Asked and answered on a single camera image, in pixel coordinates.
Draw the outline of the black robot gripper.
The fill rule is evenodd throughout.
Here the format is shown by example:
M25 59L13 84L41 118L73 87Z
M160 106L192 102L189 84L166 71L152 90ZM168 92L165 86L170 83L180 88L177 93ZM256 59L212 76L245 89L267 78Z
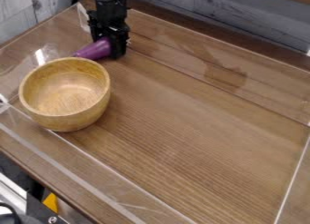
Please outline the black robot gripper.
M125 54L129 40L126 0L94 0L94 4L96 9L86 11L92 40L96 42L109 36L110 58L118 59Z

